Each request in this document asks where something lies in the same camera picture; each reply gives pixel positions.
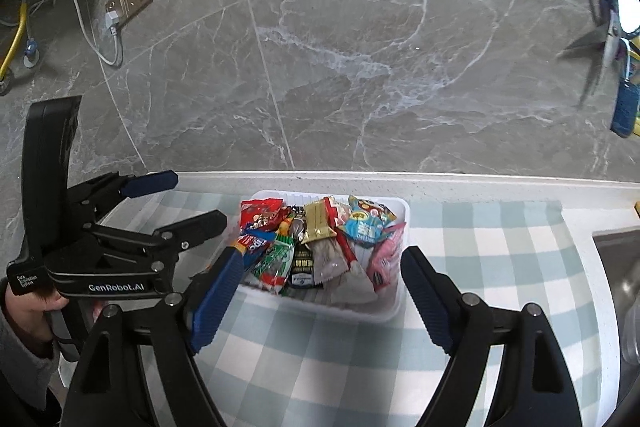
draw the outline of red snack bag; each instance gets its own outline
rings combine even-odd
[[[338,232],[338,235],[335,236],[335,240],[338,242],[338,245],[340,245],[340,250],[342,250],[342,255],[346,259],[348,266],[351,266],[351,263],[353,263],[353,261],[357,261],[357,259],[353,250],[351,250],[344,232]]]
[[[393,283],[398,277],[399,247],[402,243],[402,231],[405,223],[386,227],[386,237],[379,243],[371,255],[367,276],[373,283],[375,291],[379,291]]]
[[[242,201],[240,203],[240,229],[273,232],[284,217],[289,214],[287,207],[281,208],[282,203],[283,200],[279,198]]]

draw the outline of candy wrapper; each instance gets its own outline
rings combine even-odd
[[[265,232],[264,230],[247,229],[245,235],[250,235],[251,237],[259,237],[260,239],[264,239],[269,243],[273,243],[273,241],[276,240],[278,232]]]
[[[314,254],[314,282],[316,284],[327,282],[349,269],[342,250],[334,237],[313,241],[309,244],[309,248]]]
[[[371,259],[371,254],[373,254],[373,246],[363,245],[362,243],[357,243],[353,239],[348,239],[349,247],[353,254],[356,256],[358,263],[360,266],[369,266],[369,260]]]
[[[290,212],[290,207],[282,206],[283,200],[248,200],[240,203],[240,230],[264,230],[273,232]]]
[[[269,248],[270,241],[253,235],[241,235],[231,245],[242,254],[244,270],[250,269]]]
[[[335,240],[349,264],[349,270],[324,283],[332,304],[366,304],[375,301],[378,296],[373,283],[356,259],[347,238],[342,232],[338,232]]]
[[[291,221],[291,225],[289,227],[290,236],[293,237],[296,243],[302,243],[302,240],[305,238],[306,230],[306,216],[304,207],[292,206],[291,215],[293,215],[293,220]]]
[[[293,239],[278,236],[258,261],[246,281],[252,286],[280,293],[289,278],[293,263]]]
[[[290,235],[289,229],[293,222],[293,213],[289,211],[289,216],[285,217],[278,225],[278,235]]]
[[[289,285],[298,290],[315,286],[314,255],[306,245],[296,245],[294,248]]]
[[[302,244],[335,237],[335,232],[328,222],[324,198],[305,205],[306,232]]]
[[[367,276],[373,283],[375,291],[379,291],[396,281],[400,260],[400,244],[405,223],[398,223],[385,229],[385,240],[373,251]]]
[[[322,201],[324,201],[327,222],[332,229],[335,230],[347,222],[351,213],[348,204],[338,203],[333,196],[326,196]]]
[[[349,196],[349,206],[351,214],[340,229],[348,237],[364,245],[375,245],[382,239],[382,231],[386,225],[396,220],[396,215],[384,204]]]

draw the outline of black snack package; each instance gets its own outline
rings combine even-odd
[[[295,246],[289,285],[298,290],[314,286],[314,256],[306,245]]]
[[[291,214],[293,214],[293,220],[289,226],[289,235],[293,237],[296,243],[302,243],[306,230],[305,207],[292,206]]]

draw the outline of gray sleeve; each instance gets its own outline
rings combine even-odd
[[[1,299],[4,299],[5,290],[6,280],[2,280]],[[45,410],[47,386],[59,361],[60,350],[56,343],[53,343],[52,359],[40,359],[24,347],[0,308],[0,371],[23,402],[38,410]]]

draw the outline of green snack bag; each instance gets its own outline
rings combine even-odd
[[[271,293],[280,293],[289,278],[293,263],[293,238],[276,236],[273,245],[252,270],[260,288]]]

